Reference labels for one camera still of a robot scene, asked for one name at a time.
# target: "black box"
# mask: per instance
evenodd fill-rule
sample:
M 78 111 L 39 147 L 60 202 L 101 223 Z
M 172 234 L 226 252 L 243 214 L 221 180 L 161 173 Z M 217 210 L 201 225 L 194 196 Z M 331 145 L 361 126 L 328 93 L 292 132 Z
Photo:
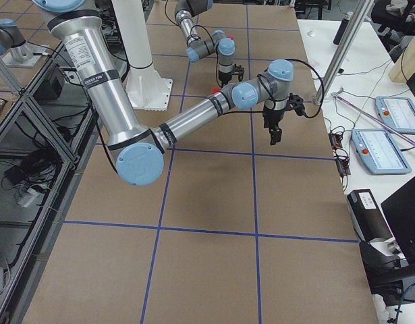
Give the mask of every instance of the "black box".
M 14 165 L 5 171 L 5 177 L 15 186 L 26 178 L 26 174 L 21 170 L 21 167 Z
M 60 97 L 64 84 L 65 78 L 55 64 L 45 76 L 43 83 L 40 84 L 33 97 L 37 101 L 56 100 Z
M 384 242 L 392 237 L 389 226 L 369 189 L 353 190 L 347 198 L 354 229 L 361 240 Z

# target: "white wire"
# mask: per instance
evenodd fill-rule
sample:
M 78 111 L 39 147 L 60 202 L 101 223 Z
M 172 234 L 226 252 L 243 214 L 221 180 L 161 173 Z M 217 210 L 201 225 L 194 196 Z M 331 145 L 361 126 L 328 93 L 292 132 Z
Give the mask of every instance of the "white wire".
M 7 269 L 7 274 L 8 274 L 8 279 L 5 282 L 5 287 L 3 287 L 3 289 L 0 291 L 0 295 L 2 295 L 2 293 L 6 290 L 6 288 L 8 288 L 9 284 L 11 283 L 12 274 L 11 274 L 11 268 L 9 268 L 9 265 L 7 263 L 6 258 L 2 254 L 0 254 L 0 256 L 5 261 L 5 265 L 6 265 L 6 269 Z

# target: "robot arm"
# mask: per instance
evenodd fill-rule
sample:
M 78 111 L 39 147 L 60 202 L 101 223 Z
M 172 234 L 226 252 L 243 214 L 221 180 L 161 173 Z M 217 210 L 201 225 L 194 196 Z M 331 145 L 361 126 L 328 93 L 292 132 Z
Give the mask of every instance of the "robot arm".
M 180 0 L 175 6 L 175 22 L 183 32 L 186 40 L 186 55 L 191 63 L 197 62 L 210 54 L 218 55 L 218 78 L 221 87 L 228 84 L 233 75 L 242 81 L 244 69 L 234 65 L 234 41 L 227 37 L 222 30 L 215 30 L 211 38 L 202 40 L 196 31 L 192 18 L 209 10 L 212 0 Z
M 12 57 L 20 63 L 33 56 L 16 23 L 10 19 L 0 19 L 0 55 L 5 54 L 8 49 Z
M 227 85 L 214 95 L 157 128 L 142 125 L 113 66 L 93 1 L 33 0 L 44 9 L 50 33 L 62 40 L 110 135 L 108 148 L 120 177 L 129 184 L 147 185 L 162 173 L 163 153 L 178 140 L 237 106 L 249 109 L 265 102 L 283 109 L 293 78 L 293 65 L 284 60 L 247 82 Z

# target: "black chair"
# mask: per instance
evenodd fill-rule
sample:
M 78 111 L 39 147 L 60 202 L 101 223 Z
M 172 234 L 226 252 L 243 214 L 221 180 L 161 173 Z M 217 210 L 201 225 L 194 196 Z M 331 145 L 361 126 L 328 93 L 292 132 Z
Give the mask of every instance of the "black chair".
M 405 35 L 415 35 L 415 21 L 406 22 L 408 15 L 411 12 L 415 0 L 409 0 L 404 14 L 400 17 L 390 14 L 385 8 L 390 4 L 390 0 L 379 0 L 375 3 L 370 17 L 374 23 L 380 24 L 379 32 L 384 32 L 386 28 L 389 29 L 386 35 L 381 37 L 384 47 L 390 50 L 390 38 L 393 30 L 403 32 Z
M 332 0 L 296 0 L 296 10 L 304 10 L 306 8 L 318 7 L 318 20 L 323 19 L 323 7 L 327 6 L 328 10 L 331 10 Z

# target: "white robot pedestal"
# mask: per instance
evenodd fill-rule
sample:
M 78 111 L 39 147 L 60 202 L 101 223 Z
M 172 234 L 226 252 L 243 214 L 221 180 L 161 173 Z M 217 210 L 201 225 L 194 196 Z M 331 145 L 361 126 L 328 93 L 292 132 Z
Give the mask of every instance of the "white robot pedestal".
M 167 110 L 173 80 L 155 70 L 141 1 L 113 0 L 113 7 L 131 65 L 126 92 L 132 107 Z

